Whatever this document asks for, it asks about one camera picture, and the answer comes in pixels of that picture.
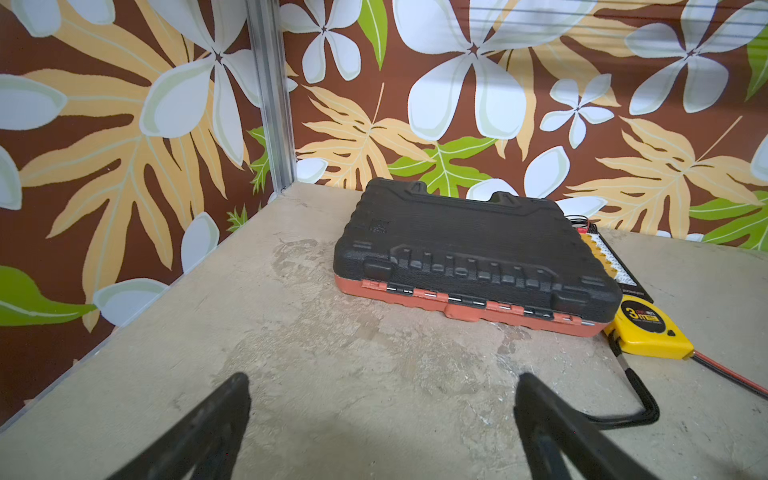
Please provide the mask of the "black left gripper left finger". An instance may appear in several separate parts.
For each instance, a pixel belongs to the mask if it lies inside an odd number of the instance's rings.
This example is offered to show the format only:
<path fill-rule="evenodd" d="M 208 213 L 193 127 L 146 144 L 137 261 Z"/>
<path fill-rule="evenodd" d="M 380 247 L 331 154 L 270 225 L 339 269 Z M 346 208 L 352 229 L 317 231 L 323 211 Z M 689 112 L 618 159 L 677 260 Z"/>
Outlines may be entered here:
<path fill-rule="evenodd" d="M 249 378 L 237 372 L 112 479 L 229 479 L 251 408 Z"/>

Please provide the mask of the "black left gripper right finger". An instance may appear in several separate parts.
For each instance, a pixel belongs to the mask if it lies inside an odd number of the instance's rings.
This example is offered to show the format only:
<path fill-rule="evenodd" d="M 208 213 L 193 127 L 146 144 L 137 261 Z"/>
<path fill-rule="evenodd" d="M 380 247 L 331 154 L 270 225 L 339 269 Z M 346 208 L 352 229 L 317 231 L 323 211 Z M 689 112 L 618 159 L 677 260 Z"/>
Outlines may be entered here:
<path fill-rule="evenodd" d="M 520 376 L 514 418 L 534 479 L 569 479 L 566 460 L 585 479 L 655 477 L 531 373 Z"/>

